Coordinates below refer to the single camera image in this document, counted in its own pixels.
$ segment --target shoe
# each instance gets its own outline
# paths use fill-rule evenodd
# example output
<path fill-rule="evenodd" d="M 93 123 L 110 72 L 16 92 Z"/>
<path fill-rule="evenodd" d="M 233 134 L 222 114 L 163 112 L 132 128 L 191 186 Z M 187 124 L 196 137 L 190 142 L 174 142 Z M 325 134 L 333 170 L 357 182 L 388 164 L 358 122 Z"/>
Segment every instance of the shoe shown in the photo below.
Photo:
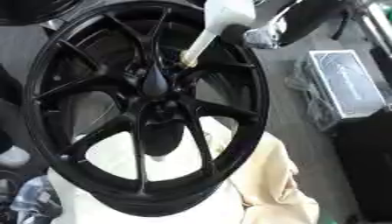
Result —
<path fill-rule="evenodd" d="M 25 150 L 12 146 L 6 152 L 0 154 L 0 165 L 8 168 L 19 168 L 30 161 L 30 154 Z"/>

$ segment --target white spray bottle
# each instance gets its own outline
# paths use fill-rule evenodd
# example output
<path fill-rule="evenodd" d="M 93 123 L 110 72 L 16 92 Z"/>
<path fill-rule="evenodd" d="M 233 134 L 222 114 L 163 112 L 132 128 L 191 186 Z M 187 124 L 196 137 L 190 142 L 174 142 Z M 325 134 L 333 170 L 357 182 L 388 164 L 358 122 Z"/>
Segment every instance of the white spray bottle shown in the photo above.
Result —
<path fill-rule="evenodd" d="M 186 67 L 195 67 L 197 58 L 229 25 L 251 25 L 256 19 L 253 0 L 207 0 L 204 5 L 204 31 L 181 55 Z"/>

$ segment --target wheel center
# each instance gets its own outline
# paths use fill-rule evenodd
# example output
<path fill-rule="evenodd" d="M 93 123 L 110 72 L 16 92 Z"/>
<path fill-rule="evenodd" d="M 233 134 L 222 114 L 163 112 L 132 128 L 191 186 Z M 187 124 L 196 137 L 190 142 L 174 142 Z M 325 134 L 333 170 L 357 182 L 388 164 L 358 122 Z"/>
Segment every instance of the wheel center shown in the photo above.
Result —
<path fill-rule="evenodd" d="M 152 65 L 142 85 L 142 91 L 149 97 L 159 97 L 167 93 L 169 84 L 157 64 Z"/>

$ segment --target wheel hub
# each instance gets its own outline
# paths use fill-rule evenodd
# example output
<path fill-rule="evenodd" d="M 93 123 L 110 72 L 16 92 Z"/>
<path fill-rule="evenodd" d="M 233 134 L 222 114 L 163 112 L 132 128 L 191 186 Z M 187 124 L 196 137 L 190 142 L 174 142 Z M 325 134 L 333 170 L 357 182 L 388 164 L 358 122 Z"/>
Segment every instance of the wheel hub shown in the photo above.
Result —
<path fill-rule="evenodd" d="M 180 53 L 202 29 L 202 10 L 138 1 L 92 10 L 53 34 L 31 67 L 24 104 L 34 143 L 56 172 L 116 210 L 160 216 L 197 205 L 242 165 L 265 129 L 267 83 L 250 50 L 219 39 L 195 68 L 179 66 Z M 200 83 L 226 103 L 200 98 L 206 94 Z M 91 92 L 109 96 L 118 113 L 74 141 L 67 105 Z M 205 116 L 237 124 L 218 157 L 204 137 Z M 149 179 L 145 158 L 175 151 L 184 129 L 198 146 L 201 167 L 179 178 Z M 121 132 L 133 139 L 136 178 L 103 171 L 86 156 L 92 145 Z"/>

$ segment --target dark object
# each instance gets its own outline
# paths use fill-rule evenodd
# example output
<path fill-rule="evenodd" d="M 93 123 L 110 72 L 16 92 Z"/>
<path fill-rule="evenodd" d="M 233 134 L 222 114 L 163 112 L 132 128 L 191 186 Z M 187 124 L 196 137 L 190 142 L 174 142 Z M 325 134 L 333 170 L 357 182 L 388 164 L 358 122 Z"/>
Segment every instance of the dark object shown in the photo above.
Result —
<path fill-rule="evenodd" d="M 316 30 L 328 18 L 346 7 L 342 0 L 304 0 L 294 3 L 283 14 L 287 29 L 279 40 L 280 46 L 290 45 Z"/>
<path fill-rule="evenodd" d="M 4 67 L 0 64 L 0 98 L 21 106 L 22 104 L 22 85 L 11 77 Z"/>
<path fill-rule="evenodd" d="M 57 18 L 82 0 L 2 0 L 0 25 L 30 25 Z"/>
<path fill-rule="evenodd" d="M 368 221 L 392 221 L 392 113 L 381 110 L 369 118 L 339 127 L 337 152 Z"/>
<path fill-rule="evenodd" d="M 350 19 L 350 13 L 348 10 L 343 10 L 340 13 L 342 19 L 338 30 L 331 36 L 331 39 L 338 40 L 340 39 L 341 35 L 343 35 L 343 31 L 346 29 L 348 25 L 348 20 Z"/>
<path fill-rule="evenodd" d="M 12 147 L 12 139 L 7 133 L 0 129 L 0 155 Z"/>
<path fill-rule="evenodd" d="M 203 27 L 202 10 L 140 1 L 92 10 L 54 33 L 31 67 L 24 102 L 31 136 L 52 167 L 127 214 L 175 214 L 211 195 L 258 144 L 268 116 L 269 91 L 256 56 L 218 39 L 195 68 L 181 67 L 180 53 Z M 231 105 L 203 101 L 195 97 L 199 81 L 223 96 L 247 100 Z M 61 134 L 60 103 L 91 91 L 109 95 L 120 114 L 73 143 Z M 238 122 L 232 142 L 216 159 L 204 138 L 202 116 Z M 199 146 L 202 167 L 184 177 L 149 181 L 144 154 L 173 151 L 184 126 Z M 91 145 L 122 131 L 133 133 L 137 179 L 119 178 L 86 160 Z M 151 146 L 152 135 L 157 143 Z M 167 145 L 155 149 L 158 143 Z"/>
<path fill-rule="evenodd" d="M 370 53 L 374 59 L 374 62 L 377 64 L 377 66 L 380 68 L 382 76 L 385 78 L 385 81 L 389 84 L 390 87 L 392 87 L 392 63 L 391 58 L 388 57 L 388 55 L 385 53 L 382 48 L 379 46 L 375 46 L 370 50 Z"/>

